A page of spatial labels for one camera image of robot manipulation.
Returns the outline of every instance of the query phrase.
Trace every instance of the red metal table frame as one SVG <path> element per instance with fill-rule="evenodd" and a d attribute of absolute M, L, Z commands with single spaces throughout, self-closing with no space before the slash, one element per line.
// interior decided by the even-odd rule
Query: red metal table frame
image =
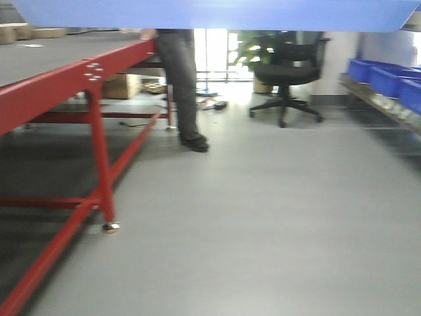
<path fill-rule="evenodd" d="M 0 207 L 45 207 L 73 209 L 70 218 L 50 241 L 9 296 L 0 305 L 0 315 L 16 315 L 55 260 L 94 209 L 103 212 L 105 232 L 118 229 L 115 222 L 112 183 L 119 177 L 131 157 L 139 149 L 159 118 L 166 118 L 172 126 L 171 100 L 168 89 L 166 113 L 133 114 L 101 113 L 103 79 L 131 66 L 156 67 L 144 61 L 155 52 L 154 42 L 139 41 L 84 59 L 39 76 L 0 88 L 0 136 L 27 122 L 62 122 L 90 124 L 99 185 L 88 197 L 13 197 L 0 196 Z M 85 92 L 88 111 L 81 113 L 48 113 L 49 110 L 78 92 Z M 103 117 L 150 118 L 147 126 L 125 149 L 113 166 L 109 165 Z"/>

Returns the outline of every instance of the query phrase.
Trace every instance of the blue overhead shelf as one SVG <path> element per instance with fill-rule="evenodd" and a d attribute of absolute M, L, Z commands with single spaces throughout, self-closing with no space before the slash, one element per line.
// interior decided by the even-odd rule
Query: blue overhead shelf
<path fill-rule="evenodd" d="M 421 0 L 12 0 L 42 27 L 392 32 Z"/>

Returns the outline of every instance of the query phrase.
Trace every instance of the gray table top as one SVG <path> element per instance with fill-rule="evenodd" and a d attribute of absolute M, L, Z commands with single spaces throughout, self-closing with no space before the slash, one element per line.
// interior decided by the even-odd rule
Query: gray table top
<path fill-rule="evenodd" d="M 0 87 L 139 41 L 139 34 L 89 32 L 0 45 Z M 22 45 L 40 44 L 41 47 Z"/>

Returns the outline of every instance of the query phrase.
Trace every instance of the black office chair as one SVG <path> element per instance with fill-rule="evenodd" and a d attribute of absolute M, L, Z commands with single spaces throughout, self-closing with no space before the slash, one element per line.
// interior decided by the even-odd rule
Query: black office chair
<path fill-rule="evenodd" d="M 260 54 L 267 53 L 267 36 L 260 39 Z M 324 120 L 323 116 L 310 109 L 305 101 L 299 101 L 291 96 L 290 86 L 306 84 L 320 78 L 324 61 L 324 51 L 328 38 L 323 38 L 323 32 L 281 31 L 274 38 L 274 51 L 270 63 L 258 63 L 255 76 L 263 84 L 278 86 L 277 98 L 270 99 L 262 105 L 249 109 L 249 116 L 254 117 L 254 110 L 280 107 L 279 127 L 286 127 L 284 120 L 288 107 L 316 115 L 317 122 Z"/>

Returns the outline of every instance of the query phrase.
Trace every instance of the cardboard box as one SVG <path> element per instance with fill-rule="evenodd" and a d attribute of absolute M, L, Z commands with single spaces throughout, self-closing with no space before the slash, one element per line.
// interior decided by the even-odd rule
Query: cardboard box
<path fill-rule="evenodd" d="M 32 38 L 60 38 L 66 34 L 66 28 L 36 28 L 32 30 Z"/>
<path fill-rule="evenodd" d="M 140 92 L 141 77 L 137 74 L 115 74 L 104 80 L 103 97 L 130 99 Z"/>
<path fill-rule="evenodd" d="M 142 92 L 151 94 L 162 94 L 166 93 L 166 85 L 160 84 L 159 82 L 144 82 L 142 83 Z"/>
<path fill-rule="evenodd" d="M 32 31 L 34 27 L 28 23 L 8 23 L 12 27 L 17 40 L 30 40 L 32 38 Z"/>
<path fill-rule="evenodd" d="M 16 41 L 16 34 L 11 26 L 0 24 L 0 44 L 10 44 Z"/>

